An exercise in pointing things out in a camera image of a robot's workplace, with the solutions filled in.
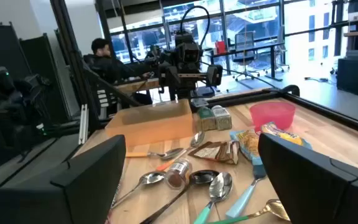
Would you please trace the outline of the plain silver spoon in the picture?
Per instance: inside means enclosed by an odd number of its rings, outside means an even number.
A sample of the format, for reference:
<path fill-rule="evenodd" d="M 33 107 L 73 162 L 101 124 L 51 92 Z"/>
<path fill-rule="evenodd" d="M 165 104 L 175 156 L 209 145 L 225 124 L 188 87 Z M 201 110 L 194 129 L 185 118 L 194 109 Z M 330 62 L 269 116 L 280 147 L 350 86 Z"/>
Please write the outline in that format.
<path fill-rule="evenodd" d="M 128 193 L 126 193 L 124 196 L 122 196 L 121 198 L 119 198 L 118 200 L 116 200 L 111 208 L 115 208 L 116 206 L 118 206 L 120 203 L 122 203 L 123 201 L 125 201 L 125 199 L 130 196 L 130 194 L 134 193 L 137 189 L 139 189 L 141 186 L 143 185 L 149 185 L 149 184 L 155 184 L 157 182 L 162 181 L 165 178 L 166 172 L 165 171 L 152 171 L 152 172 L 148 172 L 144 175 L 142 175 L 139 178 L 139 181 L 137 183 L 137 185 L 130 190 Z"/>

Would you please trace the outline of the glass jar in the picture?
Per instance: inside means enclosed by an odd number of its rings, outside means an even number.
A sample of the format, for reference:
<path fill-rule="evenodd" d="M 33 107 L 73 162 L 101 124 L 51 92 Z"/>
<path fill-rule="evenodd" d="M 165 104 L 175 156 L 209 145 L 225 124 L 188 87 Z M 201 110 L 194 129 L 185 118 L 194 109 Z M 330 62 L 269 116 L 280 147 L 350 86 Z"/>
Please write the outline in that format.
<path fill-rule="evenodd" d="M 216 120 L 218 130 L 226 130 L 232 128 L 232 119 L 228 110 L 220 105 L 212 107 L 212 112 Z"/>

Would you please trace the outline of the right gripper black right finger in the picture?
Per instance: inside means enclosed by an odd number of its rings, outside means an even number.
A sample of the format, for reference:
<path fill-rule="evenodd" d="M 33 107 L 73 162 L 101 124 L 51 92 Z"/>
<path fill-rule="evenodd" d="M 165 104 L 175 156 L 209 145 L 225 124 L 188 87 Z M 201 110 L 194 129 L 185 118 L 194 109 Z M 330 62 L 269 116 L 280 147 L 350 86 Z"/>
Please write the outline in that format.
<path fill-rule="evenodd" d="M 272 134 L 258 150 L 293 224 L 358 224 L 358 168 Z"/>

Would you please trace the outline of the gold spoon green handle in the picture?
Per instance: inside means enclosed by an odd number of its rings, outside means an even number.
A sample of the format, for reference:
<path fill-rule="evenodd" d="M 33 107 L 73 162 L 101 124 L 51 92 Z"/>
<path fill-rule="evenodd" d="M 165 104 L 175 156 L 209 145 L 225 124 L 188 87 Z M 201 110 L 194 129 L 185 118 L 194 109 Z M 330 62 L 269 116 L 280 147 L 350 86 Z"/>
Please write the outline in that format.
<path fill-rule="evenodd" d="M 252 218 L 259 217 L 266 213 L 271 213 L 282 220 L 290 221 L 290 217 L 288 216 L 287 212 L 285 211 L 284 206 L 282 205 L 279 199 L 270 199 L 266 202 L 265 207 L 258 212 L 251 213 L 246 216 L 237 217 L 237 218 L 228 218 L 225 220 L 221 220 L 218 222 L 211 222 L 208 224 L 233 224 L 240 221 L 249 220 Z"/>

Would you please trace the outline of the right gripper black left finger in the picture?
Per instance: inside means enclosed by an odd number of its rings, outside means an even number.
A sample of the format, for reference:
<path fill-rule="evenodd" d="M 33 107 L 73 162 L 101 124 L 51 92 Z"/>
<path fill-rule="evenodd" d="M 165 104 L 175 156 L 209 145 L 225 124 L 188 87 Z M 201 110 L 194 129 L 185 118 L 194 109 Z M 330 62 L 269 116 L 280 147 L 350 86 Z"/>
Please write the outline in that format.
<path fill-rule="evenodd" d="M 104 224 L 119 185 L 119 134 L 39 174 L 0 187 L 0 224 Z"/>

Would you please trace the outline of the black spoon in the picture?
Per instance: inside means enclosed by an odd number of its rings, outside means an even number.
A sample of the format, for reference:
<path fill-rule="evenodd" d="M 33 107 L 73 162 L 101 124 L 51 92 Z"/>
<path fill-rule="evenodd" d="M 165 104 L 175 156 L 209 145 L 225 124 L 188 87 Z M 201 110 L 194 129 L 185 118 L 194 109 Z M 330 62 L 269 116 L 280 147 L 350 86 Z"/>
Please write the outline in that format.
<path fill-rule="evenodd" d="M 202 185 L 202 184 L 210 184 L 215 177 L 217 177 L 219 174 L 218 171 L 215 170 L 198 170 L 196 172 L 193 172 L 190 175 L 189 182 L 184 186 L 184 188 L 181 190 L 181 192 L 173 197 L 171 201 L 166 203 L 162 208 L 154 212 L 152 215 L 147 217 L 145 220 L 140 222 L 139 224 L 153 224 L 156 219 L 161 216 L 161 214 L 169 207 L 171 206 L 176 200 L 178 200 L 186 191 L 192 186 L 192 185 Z"/>

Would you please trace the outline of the person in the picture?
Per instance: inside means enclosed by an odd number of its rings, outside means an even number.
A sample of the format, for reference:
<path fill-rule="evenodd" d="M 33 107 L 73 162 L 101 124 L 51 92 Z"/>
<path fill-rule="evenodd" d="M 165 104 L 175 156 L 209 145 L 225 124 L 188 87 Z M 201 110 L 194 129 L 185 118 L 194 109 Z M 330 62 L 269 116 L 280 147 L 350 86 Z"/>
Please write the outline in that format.
<path fill-rule="evenodd" d="M 111 55 L 109 42 L 96 38 L 91 43 L 92 54 L 83 56 L 90 69 L 110 84 L 123 83 L 130 78 L 148 79 L 152 71 L 144 64 L 126 65 Z"/>

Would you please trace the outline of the silver utensil light blue handle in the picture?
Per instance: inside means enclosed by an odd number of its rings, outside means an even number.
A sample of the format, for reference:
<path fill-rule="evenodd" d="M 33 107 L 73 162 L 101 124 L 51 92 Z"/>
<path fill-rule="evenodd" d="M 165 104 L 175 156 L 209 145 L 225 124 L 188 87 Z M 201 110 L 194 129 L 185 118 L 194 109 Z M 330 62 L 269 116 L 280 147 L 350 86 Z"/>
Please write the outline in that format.
<path fill-rule="evenodd" d="M 266 171 L 265 171 L 264 166 L 263 165 L 253 166 L 253 176 L 254 176 L 253 182 L 242 193 L 242 195 L 233 204 L 233 206 L 226 212 L 227 218 L 236 218 L 236 217 L 240 216 L 240 214 L 242 213 L 242 211 L 248 204 L 257 182 L 266 177 Z"/>

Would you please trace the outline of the orange translucent plastic tray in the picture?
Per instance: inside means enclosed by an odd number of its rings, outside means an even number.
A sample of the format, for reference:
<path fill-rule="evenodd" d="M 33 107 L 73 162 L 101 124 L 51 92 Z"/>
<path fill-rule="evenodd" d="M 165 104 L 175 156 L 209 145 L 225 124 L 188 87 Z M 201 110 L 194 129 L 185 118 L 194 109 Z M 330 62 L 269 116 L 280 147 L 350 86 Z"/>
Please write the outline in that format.
<path fill-rule="evenodd" d="M 186 99 L 120 110 L 105 130 L 109 137 L 125 136 L 127 147 L 187 138 L 196 133 Z"/>

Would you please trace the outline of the yellow ramen noodle packet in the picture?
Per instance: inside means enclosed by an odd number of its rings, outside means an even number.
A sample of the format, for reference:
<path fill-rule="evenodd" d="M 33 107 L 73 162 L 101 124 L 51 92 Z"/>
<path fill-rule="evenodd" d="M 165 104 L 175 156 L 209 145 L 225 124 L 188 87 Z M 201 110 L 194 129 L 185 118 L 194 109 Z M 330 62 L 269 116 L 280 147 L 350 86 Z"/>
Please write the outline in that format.
<path fill-rule="evenodd" d="M 303 138 L 299 137 L 296 134 L 289 133 L 289 132 L 286 132 L 286 131 L 284 131 L 282 129 L 279 129 L 274 122 L 269 122 L 267 124 L 261 125 L 260 132 L 261 133 L 269 133 L 269 134 L 272 134 L 274 136 L 278 136 L 278 137 L 280 137 L 282 139 L 285 139 L 287 141 L 290 141 L 290 142 L 292 142 L 294 144 L 306 147 L 306 148 L 311 149 L 311 150 L 313 149 L 311 144 L 308 141 L 304 140 Z"/>

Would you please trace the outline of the black robot equipment green light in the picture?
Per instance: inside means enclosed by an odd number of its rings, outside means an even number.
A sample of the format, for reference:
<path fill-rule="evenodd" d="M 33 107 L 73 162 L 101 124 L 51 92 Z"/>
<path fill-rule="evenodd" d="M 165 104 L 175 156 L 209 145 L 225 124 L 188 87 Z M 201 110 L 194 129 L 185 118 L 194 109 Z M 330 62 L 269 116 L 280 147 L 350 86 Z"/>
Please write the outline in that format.
<path fill-rule="evenodd" d="M 23 159 L 47 135 L 44 93 L 49 84 L 42 81 L 38 74 L 14 79 L 6 67 L 0 67 L 0 130 L 4 147 Z"/>

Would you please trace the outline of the silver spoon green handle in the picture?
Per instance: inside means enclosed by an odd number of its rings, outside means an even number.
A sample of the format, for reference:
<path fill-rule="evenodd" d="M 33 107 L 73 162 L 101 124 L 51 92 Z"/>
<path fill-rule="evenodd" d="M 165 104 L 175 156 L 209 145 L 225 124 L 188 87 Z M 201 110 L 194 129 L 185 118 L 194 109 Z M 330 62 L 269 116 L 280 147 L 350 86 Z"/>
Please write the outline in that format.
<path fill-rule="evenodd" d="M 197 216 L 193 224 L 205 224 L 208 221 L 209 213 L 215 203 L 227 198 L 232 190 L 232 176 L 228 172 L 221 172 L 214 178 L 209 186 L 210 201 Z"/>

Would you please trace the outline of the wooden desk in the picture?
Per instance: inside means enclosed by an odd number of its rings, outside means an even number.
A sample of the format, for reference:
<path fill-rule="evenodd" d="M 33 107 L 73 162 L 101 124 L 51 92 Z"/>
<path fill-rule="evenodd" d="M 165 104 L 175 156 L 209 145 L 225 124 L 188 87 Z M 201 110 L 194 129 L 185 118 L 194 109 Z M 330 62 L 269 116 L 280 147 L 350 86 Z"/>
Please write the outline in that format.
<path fill-rule="evenodd" d="M 116 88 L 124 93 L 134 93 L 137 91 L 160 88 L 158 78 L 149 78 L 148 80 L 137 80 L 132 83 L 116 85 Z"/>

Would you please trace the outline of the pink plastic bowl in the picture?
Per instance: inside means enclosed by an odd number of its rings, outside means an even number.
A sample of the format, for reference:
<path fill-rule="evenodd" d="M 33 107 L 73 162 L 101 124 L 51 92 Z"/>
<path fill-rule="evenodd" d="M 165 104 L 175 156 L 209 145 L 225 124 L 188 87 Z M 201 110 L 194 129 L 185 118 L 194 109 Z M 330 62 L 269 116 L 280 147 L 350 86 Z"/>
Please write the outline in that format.
<path fill-rule="evenodd" d="M 262 125 L 275 123 L 279 129 L 288 129 L 295 116 L 295 106 L 285 102 L 265 102 L 249 108 L 254 129 L 260 131 Z"/>

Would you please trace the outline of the silver aluminium extrusion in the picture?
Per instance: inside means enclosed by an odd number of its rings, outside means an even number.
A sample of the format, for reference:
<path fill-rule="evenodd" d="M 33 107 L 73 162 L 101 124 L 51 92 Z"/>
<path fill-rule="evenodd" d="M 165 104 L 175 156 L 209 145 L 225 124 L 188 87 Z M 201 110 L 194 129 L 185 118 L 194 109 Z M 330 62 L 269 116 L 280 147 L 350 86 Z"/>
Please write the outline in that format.
<path fill-rule="evenodd" d="M 78 144 L 84 144 L 88 139 L 88 121 L 89 121 L 89 109 L 88 105 L 84 104 L 81 106 L 80 116 L 80 128 L 78 136 Z"/>

